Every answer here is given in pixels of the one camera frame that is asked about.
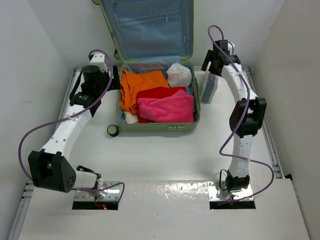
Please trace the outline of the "orange shirt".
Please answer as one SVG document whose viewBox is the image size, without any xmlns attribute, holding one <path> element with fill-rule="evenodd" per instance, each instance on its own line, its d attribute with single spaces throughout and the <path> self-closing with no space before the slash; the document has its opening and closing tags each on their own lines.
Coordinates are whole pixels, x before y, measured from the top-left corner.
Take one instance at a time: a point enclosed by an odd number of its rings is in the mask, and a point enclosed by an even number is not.
<svg viewBox="0 0 320 240">
<path fill-rule="evenodd" d="M 120 109 L 133 115 L 138 113 L 136 100 L 138 92 L 157 87 L 169 88 L 169 84 L 160 70 L 147 73 L 122 70 L 120 85 Z"/>
</svg>

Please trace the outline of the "white first aid box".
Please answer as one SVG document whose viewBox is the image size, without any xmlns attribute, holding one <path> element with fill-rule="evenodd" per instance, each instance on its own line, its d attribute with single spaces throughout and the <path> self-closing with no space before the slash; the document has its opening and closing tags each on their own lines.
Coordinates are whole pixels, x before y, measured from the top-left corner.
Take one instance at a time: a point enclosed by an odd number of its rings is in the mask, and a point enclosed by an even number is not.
<svg viewBox="0 0 320 240">
<path fill-rule="evenodd" d="M 200 101 L 210 104 L 218 89 L 219 76 L 206 71 L 202 78 Z"/>
</svg>

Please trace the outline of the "white patterned garment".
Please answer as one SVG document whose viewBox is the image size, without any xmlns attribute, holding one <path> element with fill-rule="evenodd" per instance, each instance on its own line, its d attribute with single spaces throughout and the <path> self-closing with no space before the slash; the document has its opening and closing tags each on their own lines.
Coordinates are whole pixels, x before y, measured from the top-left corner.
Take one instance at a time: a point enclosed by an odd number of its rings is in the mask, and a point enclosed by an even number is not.
<svg viewBox="0 0 320 240">
<path fill-rule="evenodd" d="M 126 124 L 138 124 L 139 123 L 138 117 L 130 112 L 124 111 L 123 117 L 124 117 L 124 122 Z"/>
</svg>

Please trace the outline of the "white plastic bag bundle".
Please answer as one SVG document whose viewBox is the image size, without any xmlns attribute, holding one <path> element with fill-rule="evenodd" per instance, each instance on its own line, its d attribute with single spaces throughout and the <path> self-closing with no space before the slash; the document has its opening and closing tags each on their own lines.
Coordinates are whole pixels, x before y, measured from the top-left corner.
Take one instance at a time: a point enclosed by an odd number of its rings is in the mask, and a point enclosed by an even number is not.
<svg viewBox="0 0 320 240">
<path fill-rule="evenodd" d="M 171 88 L 187 88 L 192 82 L 192 72 L 189 68 L 180 63 L 173 63 L 166 71 L 167 82 Z"/>
</svg>

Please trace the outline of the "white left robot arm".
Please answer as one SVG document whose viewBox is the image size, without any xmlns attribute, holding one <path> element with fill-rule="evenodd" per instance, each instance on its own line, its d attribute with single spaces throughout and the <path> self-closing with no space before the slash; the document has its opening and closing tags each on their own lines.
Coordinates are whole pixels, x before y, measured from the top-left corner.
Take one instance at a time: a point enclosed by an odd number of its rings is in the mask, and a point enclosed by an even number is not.
<svg viewBox="0 0 320 240">
<path fill-rule="evenodd" d="M 106 66 L 87 65 L 82 68 L 69 95 L 65 120 L 48 142 L 28 156 L 33 185 L 63 193 L 72 190 L 98 192 L 101 175 L 88 168 L 73 168 L 70 154 L 85 125 L 101 105 L 101 95 L 110 87 L 112 77 Z"/>
</svg>

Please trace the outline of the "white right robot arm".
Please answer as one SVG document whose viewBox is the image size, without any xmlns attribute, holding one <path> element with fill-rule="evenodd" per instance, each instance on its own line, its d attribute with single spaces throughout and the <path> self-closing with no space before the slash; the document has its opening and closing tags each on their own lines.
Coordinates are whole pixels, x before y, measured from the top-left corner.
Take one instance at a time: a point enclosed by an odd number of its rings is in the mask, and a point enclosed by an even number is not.
<svg viewBox="0 0 320 240">
<path fill-rule="evenodd" d="M 267 101 L 250 88 L 239 58 L 230 54 L 227 40 L 213 42 L 213 49 L 207 52 L 201 67 L 203 71 L 206 68 L 227 82 L 234 98 L 235 107 L 229 118 L 231 136 L 226 140 L 233 139 L 233 152 L 229 155 L 232 159 L 226 171 L 225 190 L 240 191 L 250 183 L 251 147 L 262 127 Z"/>
</svg>

